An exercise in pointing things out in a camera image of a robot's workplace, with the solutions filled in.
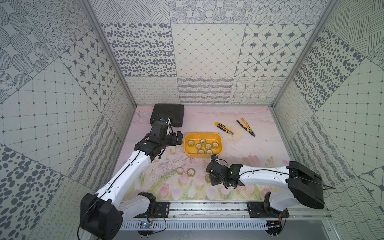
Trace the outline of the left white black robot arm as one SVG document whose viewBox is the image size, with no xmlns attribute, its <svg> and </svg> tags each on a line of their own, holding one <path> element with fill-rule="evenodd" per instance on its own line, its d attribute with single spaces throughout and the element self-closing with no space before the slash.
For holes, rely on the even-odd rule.
<svg viewBox="0 0 384 240">
<path fill-rule="evenodd" d="M 183 134 L 174 132 L 172 121 L 159 115 L 151 131 L 139 141 L 123 167 L 96 193 L 86 194 L 80 203 L 79 240 L 112 240 L 122 224 L 137 216 L 151 219 L 157 213 L 156 197 L 140 192 L 135 198 L 123 198 L 139 175 L 160 158 L 167 147 L 182 145 Z"/>
</svg>

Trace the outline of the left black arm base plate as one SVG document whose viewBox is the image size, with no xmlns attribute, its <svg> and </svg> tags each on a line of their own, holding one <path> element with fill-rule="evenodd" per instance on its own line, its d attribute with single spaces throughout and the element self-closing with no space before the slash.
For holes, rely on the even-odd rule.
<svg viewBox="0 0 384 240">
<path fill-rule="evenodd" d="M 150 203 L 148 210 L 135 218 L 168 218 L 170 211 L 170 202 L 154 202 Z"/>
</svg>

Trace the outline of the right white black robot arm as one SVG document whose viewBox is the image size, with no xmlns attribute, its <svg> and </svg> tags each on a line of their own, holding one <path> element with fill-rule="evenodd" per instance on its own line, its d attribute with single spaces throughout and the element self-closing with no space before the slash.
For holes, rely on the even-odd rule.
<svg viewBox="0 0 384 240">
<path fill-rule="evenodd" d="M 206 168 L 213 186 L 221 184 L 228 190 L 253 185 L 278 187 L 279 191 L 266 193 L 265 204 L 267 209 L 279 212 L 296 205 L 325 207 L 322 177 L 299 162 L 290 161 L 278 168 L 256 168 L 241 164 L 228 167 L 219 161 L 217 155 L 212 155 Z"/>
</svg>

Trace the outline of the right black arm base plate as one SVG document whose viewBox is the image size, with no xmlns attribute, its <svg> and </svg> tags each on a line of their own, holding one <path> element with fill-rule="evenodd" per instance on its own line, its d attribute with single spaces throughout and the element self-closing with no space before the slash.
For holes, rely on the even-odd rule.
<svg viewBox="0 0 384 240">
<path fill-rule="evenodd" d="M 250 218 L 288 218 L 290 216 L 288 210 L 281 212 L 272 207 L 265 207 L 264 205 L 264 202 L 247 202 Z"/>
</svg>

